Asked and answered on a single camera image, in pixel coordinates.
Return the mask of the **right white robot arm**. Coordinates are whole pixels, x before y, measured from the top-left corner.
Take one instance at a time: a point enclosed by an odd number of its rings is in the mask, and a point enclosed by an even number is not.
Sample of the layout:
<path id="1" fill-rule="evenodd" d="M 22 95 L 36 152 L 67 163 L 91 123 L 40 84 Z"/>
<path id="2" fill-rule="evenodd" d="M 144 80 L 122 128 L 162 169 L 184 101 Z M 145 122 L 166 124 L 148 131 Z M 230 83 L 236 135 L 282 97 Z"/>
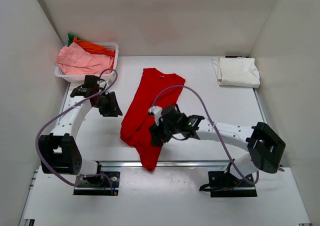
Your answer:
<path id="1" fill-rule="evenodd" d="M 236 186 L 243 178 L 259 171 L 275 174 L 280 170 L 286 144 L 264 122 L 252 127 L 210 122 L 200 115 L 187 116 L 174 105 L 152 106 L 148 114 L 154 118 L 149 128 L 152 146 L 162 147 L 176 134 L 181 134 L 184 141 L 215 141 L 223 147 L 231 145 L 244 150 L 246 154 L 233 159 L 225 170 L 224 181 L 229 186 Z"/>

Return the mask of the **red t shirt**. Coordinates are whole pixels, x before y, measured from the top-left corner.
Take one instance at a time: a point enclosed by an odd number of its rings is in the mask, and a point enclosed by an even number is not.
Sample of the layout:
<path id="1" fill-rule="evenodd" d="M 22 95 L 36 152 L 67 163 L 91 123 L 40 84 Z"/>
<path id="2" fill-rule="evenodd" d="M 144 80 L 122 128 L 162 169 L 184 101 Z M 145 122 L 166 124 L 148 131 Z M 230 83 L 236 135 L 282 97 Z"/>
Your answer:
<path id="1" fill-rule="evenodd" d="M 154 118 L 148 114 L 152 103 L 165 108 L 175 104 L 182 92 L 181 87 L 164 89 L 184 85 L 186 80 L 175 74 L 165 74 L 156 68 L 143 70 L 139 86 L 134 98 L 121 123 L 120 139 L 127 145 L 136 149 L 142 166 L 149 172 L 155 170 L 162 148 L 152 146 L 152 136 L 149 128 L 155 123 Z"/>

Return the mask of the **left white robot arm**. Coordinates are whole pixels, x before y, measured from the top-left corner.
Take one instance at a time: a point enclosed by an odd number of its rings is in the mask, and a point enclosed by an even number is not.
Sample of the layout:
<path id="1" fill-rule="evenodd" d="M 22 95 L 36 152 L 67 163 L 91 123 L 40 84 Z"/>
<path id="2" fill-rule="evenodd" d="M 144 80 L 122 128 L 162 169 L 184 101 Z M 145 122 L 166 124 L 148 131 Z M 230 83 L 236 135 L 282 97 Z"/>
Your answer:
<path id="1" fill-rule="evenodd" d="M 99 163 L 83 159 L 76 144 L 79 129 L 92 108 L 97 108 L 103 117 L 118 117 L 123 113 L 119 108 L 115 92 L 100 87 L 101 79 L 86 75 L 84 84 L 70 94 L 67 113 L 58 117 L 58 122 L 47 135 L 37 140 L 43 172 L 59 175 L 87 175 L 93 185 L 104 181 L 105 173 Z"/>

